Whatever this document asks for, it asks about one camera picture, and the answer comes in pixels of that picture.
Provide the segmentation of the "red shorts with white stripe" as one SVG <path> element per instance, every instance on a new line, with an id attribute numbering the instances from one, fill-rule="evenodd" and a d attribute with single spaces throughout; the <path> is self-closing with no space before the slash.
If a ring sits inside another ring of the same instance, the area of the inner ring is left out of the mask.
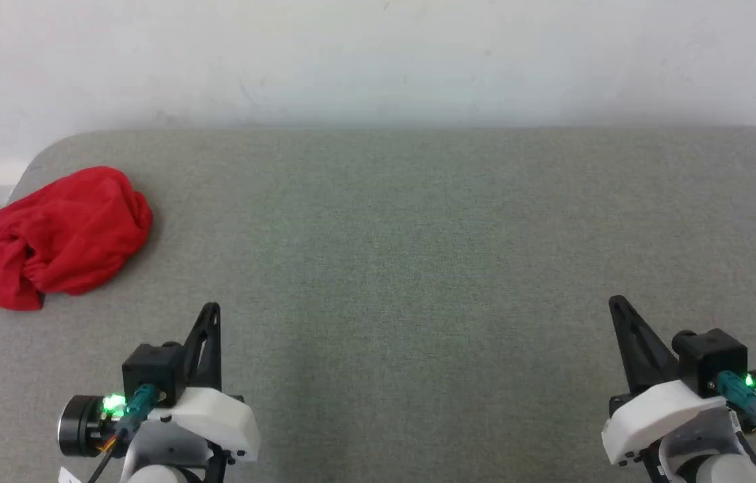
<path id="1" fill-rule="evenodd" d="M 146 243 L 146 197 L 112 167 L 84 168 L 0 209 L 0 309 L 36 311 L 47 294 L 85 294 Z"/>

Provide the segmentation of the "grey fabric sofa seat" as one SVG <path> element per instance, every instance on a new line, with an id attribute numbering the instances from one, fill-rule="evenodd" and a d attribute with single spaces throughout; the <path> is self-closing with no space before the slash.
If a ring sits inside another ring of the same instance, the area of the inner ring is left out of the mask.
<path id="1" fill-rule="evenodd" d="M 646 481 L 600 440 L 614 294 L 756 367 L 756 127 L 97 131 L 13 196 L 96 166 L 145 194 L 150 238 L 98 290 L 0 310 L 0 483 L 89 477 L 64 405 L 209 301 L 262 436 L 234 483 Z"/>

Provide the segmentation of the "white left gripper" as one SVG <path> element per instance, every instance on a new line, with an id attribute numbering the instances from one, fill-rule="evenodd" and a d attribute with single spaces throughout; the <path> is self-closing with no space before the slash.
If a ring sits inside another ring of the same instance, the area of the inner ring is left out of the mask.
<path id="1" fill-rule="evenodd" d="M 221 307 L 200 310 L 184 343 L 188 388 L 148 417 L 148 483 L 225 483 L 238 462 L 258 461 L 262 437 L 250 406 L 221 392 Z"/>

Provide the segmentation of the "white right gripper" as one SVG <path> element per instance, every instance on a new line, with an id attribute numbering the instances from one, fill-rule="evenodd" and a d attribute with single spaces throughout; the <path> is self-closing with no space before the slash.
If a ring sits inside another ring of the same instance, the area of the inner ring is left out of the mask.
<path id="1" fill-rule="evenodd" d="M 614 410 L 602 428 L 602 446 L 610 464 L 628 462 L 672 432 L 688 433 L 690 426 L 702 434 L 730 425 L 723 397 L 702 398 L 674 381 L 678 359 L 626 297 L 615 294 L 608 306 L 627 387 L 630 394 L 642 392 Z"/>

